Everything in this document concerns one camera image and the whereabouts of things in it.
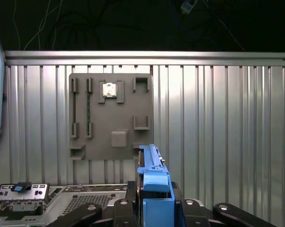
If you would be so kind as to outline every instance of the vent grille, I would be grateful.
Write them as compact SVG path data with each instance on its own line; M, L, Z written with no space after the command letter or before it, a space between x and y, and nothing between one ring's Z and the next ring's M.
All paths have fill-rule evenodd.
M77 198L73 198L66 209L63 211L62 215L69 213L70 211L78 208L79 206L93 202L101 206L102 209L106 208L109 201L112 200L113 197L108 195L81 195Z

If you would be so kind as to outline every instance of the corrugated metal wall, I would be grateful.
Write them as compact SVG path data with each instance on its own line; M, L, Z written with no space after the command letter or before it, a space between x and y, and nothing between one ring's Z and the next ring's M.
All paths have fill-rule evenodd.
M137 160L68 159L68 75L151 72L154 142L186 197L285 226L285 67L35 61L6 68L0 184L134 180Z

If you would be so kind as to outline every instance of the gray block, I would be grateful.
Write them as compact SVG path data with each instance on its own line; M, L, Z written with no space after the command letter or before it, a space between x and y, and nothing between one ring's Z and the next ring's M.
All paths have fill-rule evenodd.
M150 74L73 73L69 82L73 160L132 159L153 143Z

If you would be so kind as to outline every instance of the blue connector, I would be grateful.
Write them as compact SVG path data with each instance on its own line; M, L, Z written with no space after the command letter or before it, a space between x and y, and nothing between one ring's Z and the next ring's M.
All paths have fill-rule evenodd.
M174 227L175 197L170 173L154 144L140 145L139 148L144 154L144 167L137 169L143 175L143 190L169 195L168 198L143 199L143 226Z

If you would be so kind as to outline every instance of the metal bolt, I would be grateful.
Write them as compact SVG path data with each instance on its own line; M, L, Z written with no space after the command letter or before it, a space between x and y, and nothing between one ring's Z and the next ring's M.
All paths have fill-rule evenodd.
M95 210L95 209L96 209L96 206L94 206L94 205L91 205L88 207L88 210Z
M122 204L122 205L126 205L127 203L128 203L127 200L121 200L121 201L120 201L120 204Z
M219 208L222 209L222 210L227 210L228 207L226 205L219 205Z
M186 204L188 205L193 205L194 201L193 200L186 200Z

